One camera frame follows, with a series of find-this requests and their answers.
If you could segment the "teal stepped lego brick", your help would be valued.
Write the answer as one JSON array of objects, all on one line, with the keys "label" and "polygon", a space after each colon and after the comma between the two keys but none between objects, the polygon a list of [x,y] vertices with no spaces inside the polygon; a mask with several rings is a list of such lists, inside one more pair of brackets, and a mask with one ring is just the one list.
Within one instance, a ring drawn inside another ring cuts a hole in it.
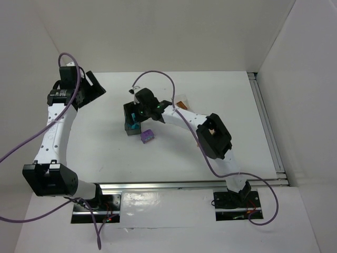
[{"label": "teal stepped lego brick", "polygon": [[131,116],[132,116],[132,120],[133,120],[133,123],[131,125],[131,129],[133,129],[133,130],[139,129],[140,128],[140,123],[136,120],[135,113],[132,113]]}]

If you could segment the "purple arch lego brick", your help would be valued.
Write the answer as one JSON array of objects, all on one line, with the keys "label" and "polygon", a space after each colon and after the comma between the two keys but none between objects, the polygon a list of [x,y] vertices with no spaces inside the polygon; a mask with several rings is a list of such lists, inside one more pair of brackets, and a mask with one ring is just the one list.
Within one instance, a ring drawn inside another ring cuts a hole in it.
[{"label": "purple arch lego brick", "polygon": [[150,142],[154,139],[154,137],[155,135],[151,129],[145,130],[141,133],[141,141],[143,142],[143,144]]}]

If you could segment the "orange lego plate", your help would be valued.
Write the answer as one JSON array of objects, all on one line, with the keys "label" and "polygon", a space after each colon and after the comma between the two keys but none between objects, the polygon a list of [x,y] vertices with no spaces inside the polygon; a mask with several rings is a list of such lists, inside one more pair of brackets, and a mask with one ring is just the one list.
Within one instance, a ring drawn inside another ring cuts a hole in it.
[{"label": "orange lego plate", "polygon": [[188,110],[188,107],[182,101],[177,102],[176,105],[183,110]]}]

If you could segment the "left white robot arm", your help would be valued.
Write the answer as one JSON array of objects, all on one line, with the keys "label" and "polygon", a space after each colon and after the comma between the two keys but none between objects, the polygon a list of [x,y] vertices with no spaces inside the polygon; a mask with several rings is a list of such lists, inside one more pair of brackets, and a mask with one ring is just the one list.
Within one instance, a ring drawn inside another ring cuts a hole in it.
[{"label": "left white robot arm", "polygon": [[47,96],[50,128],[44,133],[41,147],[32,164],[23,166],[22,174],[38,197],[69,197],[99,201],[101,188],[84,182],[67,167],[66,151],[73,121],[80,108],[106,91],[92,71],[77,79],[74,66],[59,69],[60,80]]}]

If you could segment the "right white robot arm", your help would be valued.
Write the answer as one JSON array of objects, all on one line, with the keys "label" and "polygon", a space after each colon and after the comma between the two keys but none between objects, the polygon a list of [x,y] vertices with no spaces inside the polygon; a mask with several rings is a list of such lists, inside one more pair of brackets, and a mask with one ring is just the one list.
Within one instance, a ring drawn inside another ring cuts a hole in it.
[{"label": "right white robot arm", "polygon": [[166,100],[160,102],[148,88],[137,86],[129,92],[134,99],[123,105],[127,130],[130,130],[132,125],[148,119],[190,130],[196,137],[202,154],[215,161],[218,168],[225,173],[223,178],[233,198],[240,202],[245,200],[251,186],[240,173],[232,151],[232,137],[217,114],[196,114],[179,108],[172,102]]}]

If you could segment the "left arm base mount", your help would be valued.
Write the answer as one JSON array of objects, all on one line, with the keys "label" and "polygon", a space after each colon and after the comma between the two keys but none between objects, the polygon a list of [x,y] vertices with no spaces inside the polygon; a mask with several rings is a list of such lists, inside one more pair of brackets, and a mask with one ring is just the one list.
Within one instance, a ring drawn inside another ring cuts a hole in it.
[{"label": "left arm base mount", "polygon": [[[122,194],[113,192],[112,194],[103,194],[100,200],[87,200],[91,206],[95,221],[97,223],[119,223],[121,210]],[[93,223],[92,215],[88,205],[80,200],[73,205],[72,224],[88,224]]]}]

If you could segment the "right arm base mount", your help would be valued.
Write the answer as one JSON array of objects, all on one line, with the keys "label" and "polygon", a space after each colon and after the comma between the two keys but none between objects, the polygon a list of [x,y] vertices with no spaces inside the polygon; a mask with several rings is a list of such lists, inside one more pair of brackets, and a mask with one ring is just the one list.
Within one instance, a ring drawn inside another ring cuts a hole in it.
[{"label": "right arm base mount", "polygon": [[216,221],[263,219],[260,197],[257,191],[251,191],[243,202],[237,202],[227,191],[213,193],[211,205],[215,208]]}]

